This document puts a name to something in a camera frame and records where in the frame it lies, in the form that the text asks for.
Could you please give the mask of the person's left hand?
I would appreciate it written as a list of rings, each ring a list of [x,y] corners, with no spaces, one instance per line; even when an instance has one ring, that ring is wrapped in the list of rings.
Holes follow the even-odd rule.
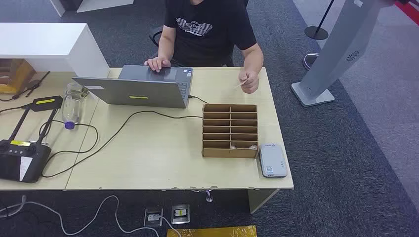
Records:
[[[241,70],[238,76],[240,87],[246,94],[252,94],[257,91],[259,86],[259,77],[257,72]]]

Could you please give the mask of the person's right hand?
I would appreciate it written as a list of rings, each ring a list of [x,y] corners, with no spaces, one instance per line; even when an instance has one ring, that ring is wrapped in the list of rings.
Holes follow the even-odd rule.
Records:
[[[152,71],[159,73],[164,68],[170,68],[171,62],[163,57],[154,57],[144,62],[145,66],[148,66]]]

